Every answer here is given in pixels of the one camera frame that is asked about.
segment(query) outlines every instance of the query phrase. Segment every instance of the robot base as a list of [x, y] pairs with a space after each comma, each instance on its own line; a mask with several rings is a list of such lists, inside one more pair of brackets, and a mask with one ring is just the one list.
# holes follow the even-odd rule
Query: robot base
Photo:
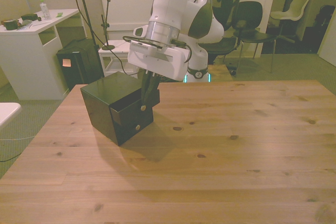
[[202, 78], [196, 79], [192, 74], [187, 73], [183, 82], [210, 82], [210, 75], [206, 73]]

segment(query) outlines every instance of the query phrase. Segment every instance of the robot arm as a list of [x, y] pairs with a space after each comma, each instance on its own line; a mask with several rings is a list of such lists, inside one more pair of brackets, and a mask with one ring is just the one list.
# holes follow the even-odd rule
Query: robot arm
[[207, 53], [198, 40], [218, 42], [223, 34], [222, 25], [213, 16], [212, 0], [154, 0], [149, 24], [134, 30], [138, 39], [125, 38], [130, 42], [128, 61], [183, 80], [188, 64], [207, 68]]

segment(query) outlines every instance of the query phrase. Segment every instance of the white chair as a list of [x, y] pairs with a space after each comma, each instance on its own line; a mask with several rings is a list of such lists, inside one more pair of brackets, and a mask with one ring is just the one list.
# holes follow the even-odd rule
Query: white chair
[[[305, 11], [305, 7], [308, 4], [309, 0], [293, 0], [292, 3], [290, 3], [289, 9], [286, 12], [271, 12], [270, 16], [273, 19], [276, 20], [293, 20], [298, 21], [302, 16], [303, 12]], [[279, 39], [284, 39], [288, 42], [295, 43], [295, 40], [289, 39], [283, 35], [282, 29], [283, 29], [284, 23], [281, 25], [280, 29], [280, 35]]]
[[21, 111], [21, 105], [15, 102], [0, 102], [0, 130]]

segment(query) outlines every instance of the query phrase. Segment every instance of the wood grain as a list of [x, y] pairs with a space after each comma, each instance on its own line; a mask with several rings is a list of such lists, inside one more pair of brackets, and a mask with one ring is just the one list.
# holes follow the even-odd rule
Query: wood grain
[[336, 223], [336, 97], [317, 81], [162, 83], [121, 147], [80, 87], [0, 180], [0, 223]]
[[232, 81], [232, 76], [225, 65], [208, 65], [211, 81]]

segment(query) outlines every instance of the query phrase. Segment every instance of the chair leg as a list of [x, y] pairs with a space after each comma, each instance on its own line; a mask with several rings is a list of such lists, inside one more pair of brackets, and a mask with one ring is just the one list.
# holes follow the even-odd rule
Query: chair leg
[[256, 56], [256, 52], [257, 52], [257, 49], [258, 49], [258, 45], [259, 45], [259, 43], [257, 43], [256, 50], [254, 50], [253, 59], [254, 59], [254, 57]]
[[238, 66], [237, 66], [237, 70], [236, 70], [236, 74], [238, 73], [238, 69], [239, 69], [239, 65], [240, 65], [240, 59], [242, 58], [242, 53], [243, 53], [243, 47], [244, 47], [244, 42], [242, 43], [242, 48], [240, 49], [240, 54], [239, 54], [239, 60], [238, 60]]
[[277, 40], [275, 39], [274, 40], [274, 43], [273, 43], [273, 54], [272, 54], [272, 62], [271, 62], [271, 73], [273, 72], [273, 58], [274, 58], [274, 54], [275, 54], [275, 46], [277, 44]]

